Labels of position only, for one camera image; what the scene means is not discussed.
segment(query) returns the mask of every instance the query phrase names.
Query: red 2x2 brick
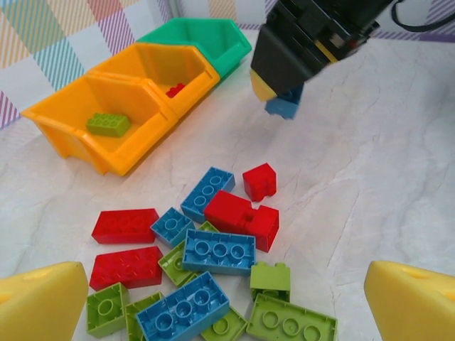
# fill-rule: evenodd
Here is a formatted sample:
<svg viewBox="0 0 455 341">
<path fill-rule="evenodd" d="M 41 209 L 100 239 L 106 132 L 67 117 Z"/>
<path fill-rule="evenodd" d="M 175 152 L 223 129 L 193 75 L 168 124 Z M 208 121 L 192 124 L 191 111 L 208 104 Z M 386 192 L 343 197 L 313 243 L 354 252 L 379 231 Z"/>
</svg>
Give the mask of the red 2x2 brick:
<svg viewBox="0 0 455 341">
<path fill-rule="evenodd" d="M 151 226 L 159 218 L 153 208 L 102 211 L 92 232 L 99 244 L 147 244 L 155 241 Z"/>
<path fill-rule="evenodd" d="M 277 174 L 268 163 L 264 163 L 243 173 L 243 185 L 250 200 L 259 202 L 277 192 Z"/>
<path fill-rule="evenodd" d="M 157 286 L 161 284 L 158 260 L 162 257 L 158 247 L 99 254 L 95 258 L 90 287 L 99 291 L 118 282 L 128 289 Z"/>
<path fill-rule="evenodd" d="M 221 232 L 248 234 L 256 237 L 256 247 L 268 252 L 279 229 L 279 212 L 220 190 L 204 210 L 205 218 Z"/>
</svg>

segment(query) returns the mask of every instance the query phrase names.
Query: yellow storage bin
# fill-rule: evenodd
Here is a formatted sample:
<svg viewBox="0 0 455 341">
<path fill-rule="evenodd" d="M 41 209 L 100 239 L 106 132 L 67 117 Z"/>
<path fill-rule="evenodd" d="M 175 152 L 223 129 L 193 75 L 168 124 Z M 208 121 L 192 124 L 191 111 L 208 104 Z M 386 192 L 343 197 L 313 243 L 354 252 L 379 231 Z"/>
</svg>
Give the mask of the yellow storage bin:
<svg viewBox="0 0 455 341">
<path fill-rule="evenodd" d="M 135 43 L 92 68 L 92 75 L 118 80 L 146 79 L 152 91 L 181 118 L 219 81 L 220 76 L 194 46 Z M 166 93 L 185 87 L 173 98 Z"/>
<path fill-rule="evenodd" d="M 131 128 L 121 138 L 85 128 L 101 112 L 127 115 Z M 146 80 L 85 75 L 22 113 L 33 120 L 63 157 L 90 162 L 96 171 L 125 175 L 177 122 Z"/>
</svg>

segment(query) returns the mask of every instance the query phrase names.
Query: blue brick held by gripper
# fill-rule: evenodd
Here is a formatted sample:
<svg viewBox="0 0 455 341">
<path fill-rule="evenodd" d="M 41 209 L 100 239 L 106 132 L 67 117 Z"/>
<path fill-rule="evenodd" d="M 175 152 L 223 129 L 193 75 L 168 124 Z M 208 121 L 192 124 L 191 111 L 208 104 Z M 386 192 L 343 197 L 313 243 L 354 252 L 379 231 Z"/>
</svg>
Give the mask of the blue brick held by gripper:
<svg viewBox="0 0 455 341">
<path fill-rule="evenodd" d="M 299 110 L 303 91 L 304 86 L 299 85 L 286 94 L 279 95 L 278 97 L 267 101 L 265 110 L 269 114 L 276 114 L 284 119 L 294 119 L 297 110 Z"/>
<path fill-rule="evenodd" d="M 208 272 L 136 315 L 146 341 L 188 341 L 229 313 L 229 298 Z"/>
<path fill-rule="evenodd" d="M 182 262 L 185 270 L 249 276 L 255 262 L 255 237 L 199 230 L 186 232 Z"/>
<path fill-rule="evenodd" d="M 199 183 L 182 202 L 183 213 L 195 222 L 205 222 L 204 209 L 219 190 L 230 192 L 235 186 L 234 174 L 210 167 Z"/>
<path fill-rule="evenodd" d="M 171 207 L 152 226 L 156 237 L 167 247 L 174 248 L 185 239 L 187 229 L 195 229 L 193 221 Z"/>
</svg>

